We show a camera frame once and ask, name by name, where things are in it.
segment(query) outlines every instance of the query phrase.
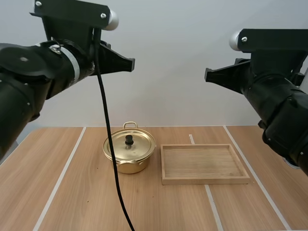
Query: black cable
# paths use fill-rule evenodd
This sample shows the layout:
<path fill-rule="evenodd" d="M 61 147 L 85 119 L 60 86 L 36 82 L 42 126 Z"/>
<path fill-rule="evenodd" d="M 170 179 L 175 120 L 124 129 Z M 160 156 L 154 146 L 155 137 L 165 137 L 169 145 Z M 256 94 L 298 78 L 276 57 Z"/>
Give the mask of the black cable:
<path fill-rule="evenodd" d="M 112 163 L 113 163 L 114 172 L 115 172 L 116 191 L 117 191 L 117 195 L 119 196 L 119 200 L 120 200 L 124 215 L 126 217 L 126 220 L 129 224 L 129 227 L 132 231 L 135 231 L 134 227 L 133 227 L 133 225 L 132 225 L 132 223 L 129 219 L 127 211 L 125 209 L 125 205 L 124 205 L 124 202 L 123 202 L 123 198 L 122 198 L 122 194 L 121 194 L 121 190 L 120 190 L 120 185 L 119 185 L 119 178 L 118 178 L 118 174 L 117 174 L 116 156 L 115 156 L 114 146 L 113 146 L 112 137 L 111 137 L 111 130 L 110 130 L 108 109 L 107 109 L 106 95 L 105 95 L 105 89 L 104 89 L 102 77 L 101 77 L 101 74 L 100 74 L 101 72 L 100 72 L 100 66 L 99 66 L 99 48 L 100 48 L 100 43 L 101 43 L 101 33 L 102 33 L 102 31 L 100 29 L 94 29 L 94 37 L 93 37 L 94 38 L 94 64 L 95 64 L 97 78 L 98 78 L 98 82 L 99 82 L 101 94 L 102 94 L 102 99 L 103 99 L 107 134 L 108 134 L 110 152 L 111 152 L 111 157 L 112 157 Z"/>

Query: wooden table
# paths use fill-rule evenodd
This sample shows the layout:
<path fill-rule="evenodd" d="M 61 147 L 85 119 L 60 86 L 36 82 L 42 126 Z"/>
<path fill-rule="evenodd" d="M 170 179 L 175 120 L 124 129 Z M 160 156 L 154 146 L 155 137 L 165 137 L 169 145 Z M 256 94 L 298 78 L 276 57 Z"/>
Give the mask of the wooden table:
<path fill-rule="evenodd" d="M 162 186 L 156 148 L 144 171 L 119 175 L 136 231 L 308 229 L 308 177 L 266 146 L 258 127 L 144 129 L 158 147 L 230 143 L 251 180 Z M 0 166 L 0 230 L 129 231 L 102 152 L 106 137 L 105 128 L 32 132 Z"/>

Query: silver screw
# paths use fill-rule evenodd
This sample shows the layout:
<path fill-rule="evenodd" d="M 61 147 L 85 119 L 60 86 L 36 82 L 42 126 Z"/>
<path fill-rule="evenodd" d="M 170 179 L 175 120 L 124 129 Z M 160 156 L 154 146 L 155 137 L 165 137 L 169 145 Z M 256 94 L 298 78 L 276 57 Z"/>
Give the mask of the silver screw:
<path fill-rule="evenodd" d="M 55 52 L 56 54 L 61 54 L 61 51 L 56 47 L 51 47 L 51 51 Z"/>
<path fill-rule="evenodd" d="M 105 13 L 101 13 L 101 18 L 102 19 L 104 19 L 104 18 L 106 18 L 107 17 L 107 15 L 105 14 Z"/>
<path fill-rule="evenodd" d="M 247 37 L 242 37 L 242 42 L 247 42 L 248 38 Z"/>
<path fill-rule="evenodd" d="M 36 1 L 35 4 L 36 4 L 37 7 L 41 7 L 42 6 L 42 3 L 40 1 Z"/>
<path fill-rule="evenodd" d="M 20 60 L 23 61 L 23 62 L 28 62 L 29 61 L 26 57 L 21 57 Z"/>

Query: white wall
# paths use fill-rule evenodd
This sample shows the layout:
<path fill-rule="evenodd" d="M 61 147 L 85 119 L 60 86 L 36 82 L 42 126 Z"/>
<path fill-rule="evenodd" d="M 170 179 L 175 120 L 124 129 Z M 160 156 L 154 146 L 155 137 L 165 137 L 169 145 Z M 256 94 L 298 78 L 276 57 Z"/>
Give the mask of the white wall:
<path fill-rule="evenodd" d="M 224 67 L 237 57 L 228 40 L 242 28 L 307 28 L 306 0 L 96 0 L 120 17 L 102 39 L 126 57 L 135 71 L 103 76 L 113 126 L 250 125 L 258 116 L 244 96 L 204 81 L 205 68 Z M 28 14 L 32 0 L 1 3 L 1 42 L 44 41 L 39 18 Z M 46 101 L 40 126 L 104 126 L 96 77 Z"/>

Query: white tape line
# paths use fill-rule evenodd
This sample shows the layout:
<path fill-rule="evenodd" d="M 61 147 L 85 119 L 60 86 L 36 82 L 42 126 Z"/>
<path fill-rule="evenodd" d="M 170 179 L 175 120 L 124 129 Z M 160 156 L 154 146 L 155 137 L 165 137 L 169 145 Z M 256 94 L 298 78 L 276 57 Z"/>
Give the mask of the white tape line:
<path fill-rule="evenodd" d="M 194 140 L 192 136 L 193 136 L 192 134 L 189 134 L 189 139 L 191 139 L 191 143 L 194 144 Z"/>
<path fill-rule="evenodd" d="M 191 143 L 195 144 L 192 136 L 193 136 L 192 134 L 189 134 L 189 138 L 191 139 Z M 214 214 L 217 229 L 218 229 L 218 231 L 223 231 L 222 224 L 221 224 L 221 221 L 220 221 L 220 218 L 219 218 L 219 215 L 218 215 L 218 211 L 217 211 L 217 208 L 216 208 L 210 187 L 208 185 L 205 185 L 205 190 L 206 190 L 208 200 L 211 204 L 211 208 L 212 208 L 212 212 Z"/>
<path fill-rule="evenodd" d="M 254 178 L 256 179 L 256 182 L 258 183 L 259 187 L 261 188 L 262 192 L 264 193 L 265 197 L 267 198 L 267 200 L 269 201 L 270 205 L 272 206 L 272 208 L 274 209 L 274 211 L 276 212 L 277 216 L 279 217 L 280 221 L 282 222 L 283 226 L 285 227 L 286 230 L 292 230 L 291 227 L 289 226 L 288 222 L 284 219 L 283 215 L 281 214 L 281 212 L 279 211 L 278 207 L 275 205 L 275 203 L 273 202 L 272 198 L 270 197 L 268 191 L 265 189 L 265 187 L 263 186 L 262 182 L 260 181 L 259 177 L 256 175 L 255 171 L 252 169 L 251 165 L 249 164 L 248 160 L 246 159 L 246 157 L 244 156 L 243 152 L 241 151 L 240 147 L 237 145 L 236 141 L 234 140 L 233 136 L 231 135 L 231 133 L 229 132 L 229 130 L 227 129 L 226 126 L 223 126 L 226 133 L 228 134 L 229 138 L 231 139 L 231 141 L 233 142 L 234 146 L 236 147 L 237 151 L 239 152 L 239 154 L 241 155 L 242 159 L 244 160 L 245 164 L 247 165 L 248 169 L 250 170 L 251 174 L 254 176 Z"/>
<path fill-rule="evenodd" d="M 69 158 L 68 158 L 68 160 L 67 160 L 67 162 L 66 162 L 66 164 L 65 164 L 65 166 L 64 166 L 64 168 L 63 168 L 63 170 L 62 170 L 62 172 L 60 174 L 60 176 L 59 176 L 59 178 L 58 178 L 58 181 L 57 181 L 57 183 L 55 184 L 55 186 L 53 188 L 52 193 L 50 194 L 49 199 L 48 199 L 48 201 L 47 201 L 47 203 L 46 203 L 46 205 L 45 205 L 45 207 L 44 207 L 40 217 L 38 218 L 38 221 L 37 221 L 35 227 L 33 228 L 34 231 L 38 231 L 39 230 L 39 227 L 40 227 L 42 221 L 44 220 L 44 217 L 45 217 L 45 215 L 46 215 L 46 213 L 47 213 L 47 211 L 49 209 L 49 206 L 52 203 L 52 200 L 53 200 L 54 196 L 56 195 L 56 193 L 58 191 L 58 188 L 59 188 L 59 186 L 60 186 L 60 184 L 61 184 L 61 182 L 62 182 L 62 180 L 64 178 L 64 175 L 65 175 L 65 173 L 66 173 L 66 171 L 68 169 L 69 164 L 71 163 L 71 161 L 72 161 L 72 159 L 74 157 L 74 154 L 75 154 L 75 152 L 76 152 L 76 150 L 77 150 L 77 148 L 79 146 L 79 143 L 80 143 L 80 141 L 81 141 L 81 139 L 83 137 L 83 134 L 86 131 L 86 128 L 87 127 L 83 128 L 83 130 L 82 130 L 82 132 L 81 132 L 81 134 L 80 134 L 80 136 L 79 136 L 79 138 L 78 138 L 78 140 L 77 140 L 77 142 L 76 142 L 76 144 L 75 144 L 75 146 L 74 146 L 74 148 L 73 148 L 73 150 L 72 150 L 72 152 L 71 152 L 71 154 L 70 154 L 70 156 L 69 156 Z"/>

